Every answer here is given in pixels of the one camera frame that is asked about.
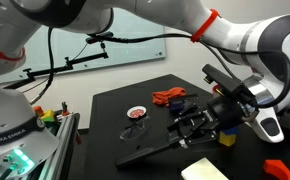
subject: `white wall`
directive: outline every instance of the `white wall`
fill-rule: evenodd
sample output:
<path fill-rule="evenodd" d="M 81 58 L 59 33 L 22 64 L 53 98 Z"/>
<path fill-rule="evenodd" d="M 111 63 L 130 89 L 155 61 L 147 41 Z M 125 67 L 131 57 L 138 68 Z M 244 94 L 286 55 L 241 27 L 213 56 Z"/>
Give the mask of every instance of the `white wall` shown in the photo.
<path fill-rule="evenodd" d="M 290 0 L 203 0 L 203 3 L 207 7 L 217 9 L 222 17 L 235 23 L 248 23 L 290 14 Z M 166 33 L 178 32 L 170 28 L 165 30 Z M 38 104 L 45 110 L 60 109 L 61 102 L 66 101 L 70 111 L 81 114 L 79 128 L 88 128 L 92 98 L 95 94 L 170 73 L 209 91 L 211 86 L 203 81 L 205 74 L 201 72 L 202 67 L 209 63 L 223 70 L 208 50 L 189 40 L 168 39 L 166 49 L 167 58 L 163 61 L 58 76 Z M 230 67 L 242 79 L 251 74 L 246 67 Z M 32 99 L 42 88 L 43 86 L 28 92 L 26 96 Z"/>

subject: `red block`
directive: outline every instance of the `red block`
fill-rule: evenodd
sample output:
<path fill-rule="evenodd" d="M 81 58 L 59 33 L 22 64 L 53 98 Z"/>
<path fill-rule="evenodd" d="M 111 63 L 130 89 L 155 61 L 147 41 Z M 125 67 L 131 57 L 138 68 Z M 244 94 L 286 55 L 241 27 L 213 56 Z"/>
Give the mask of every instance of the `red block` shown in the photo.
<path fill-rule="evenodd" d="M 279 180 L 290 180 L 290 170 L 281 160 L 265 160 L 263 169 Z"/>

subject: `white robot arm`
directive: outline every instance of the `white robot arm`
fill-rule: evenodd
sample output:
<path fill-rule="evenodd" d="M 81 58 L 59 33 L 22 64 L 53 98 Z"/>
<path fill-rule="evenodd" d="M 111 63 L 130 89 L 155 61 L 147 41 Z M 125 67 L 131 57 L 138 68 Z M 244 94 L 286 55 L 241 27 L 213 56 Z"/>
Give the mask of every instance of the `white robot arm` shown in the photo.
<path fill-rule="evenodd" d="M 76 33 L 98 34 L 111 26 L 114 18 L 111 8 L 114 7 L 190 34 L 195 34 L 213 15 L 200 0 L 0 0 L 0 75 L 24 63 L 24 44 L 40 25 Z M 283 51 L 290 60 L 290 15 L 250 24 L 234 24 L 220 16 L 214 18 L 198 38 L 211 45 L 240 52 Z M 280 56 L 221 53 L 233 64 L 252 68 L 254 75 L 244 82 L 259 104 L 271 102 L 279 96 L 285 84 L 282 79 L 284 65 Z M 260 109 L 256 120 L 249 122 L 261 139 L 268 142 L 283 140 L 275 113 L 288 105 L 290 90 L 279 104 Z M 0 152 L 29 142 L 33 136 L 41 136 L 50 144 L 56 144 L 44 150 L 41 159 L 53 153 L 57 141 L 46 135 L 45 130 L 20 133 L 12 139 L 4 138 L 11 133 L 15 134 L 24 124 L 34 122 L 33 118 L 35 113 L 24 95 L 0 89 Z M 39 164 L 41 159 L 33 161 Z"/>

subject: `whiteboard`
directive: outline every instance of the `whiteboard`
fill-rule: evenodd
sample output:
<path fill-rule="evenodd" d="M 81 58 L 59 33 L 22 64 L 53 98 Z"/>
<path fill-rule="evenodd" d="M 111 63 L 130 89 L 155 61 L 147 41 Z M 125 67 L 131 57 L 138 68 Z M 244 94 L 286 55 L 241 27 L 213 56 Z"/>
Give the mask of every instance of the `whiteboard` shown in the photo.
<path fill-rule="evenodd" d="M 0 83 L 12 82 L 26 79 L 26 68 L 32 71 L 49 69 L 48 55 L 48 28 L 41 27 L 34 36 L 26 43 L 25 64 L 11 73 L 0 76 Z M 139 38 L 146 36 L 154 36 L 163 34 L 163 26 L 151 23 L 141 19 L 125 10 L 114 9 L 114 21 L 109 31 L 119 38 Z M 63 67 L 65 65 L 65 57 L 73 59 L 86 45 L 87 35 L 66 32 L 54 29 L 52 33 L 52 49 L 55 61 L 55 67 Z M 115 65 L 135 63 L 140 61 L 162 60 L 166 56 L 164 39 L 155 39 L 147 42 L 136 44 L 119 44 L 105 42 L 108 59 L 97 59 L 74 65 L 74 70 L 63 72 L 71 73 L 83 70 L 91 70 L 96 68 L 104 68 Z M 94 54 L 102 53 L 100 43 L 88 45 L 83 53 L 78 57 L 86 57 Z"/>

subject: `black table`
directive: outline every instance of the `black table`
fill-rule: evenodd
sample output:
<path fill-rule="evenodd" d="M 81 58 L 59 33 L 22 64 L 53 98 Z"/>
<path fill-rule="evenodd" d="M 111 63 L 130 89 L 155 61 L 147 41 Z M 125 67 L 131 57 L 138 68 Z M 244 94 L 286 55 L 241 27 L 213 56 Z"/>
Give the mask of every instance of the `black table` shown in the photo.
<path fill-rule="evenodd" d="M 124 169 L 116 169 L 114 160 L 147 147 L 167 142 L 166 126 L 173 121 L 168 108 L 152 103 L 152 92 L 183 87 L 187 94 L 196 93 L 204 106 L 212 95 L 174 75 L 97 94 L 93 98 L 89 144 L 86 159 L 87 179 L 182 179 L 181 171 L 207 157 L 229 179 L 272 179 L 262 166 L 266 159 L 280 159 L 290 169 L 290 141 L 269 144 L 241 125 L 236 144 L 231 149 L 194 153 L 189 149 L 168 150 Z M 131 124 L 126 112 L 133 106 L 145 106 L 152 126 L 145 136 L 123 142 L 120 132 Z"/>

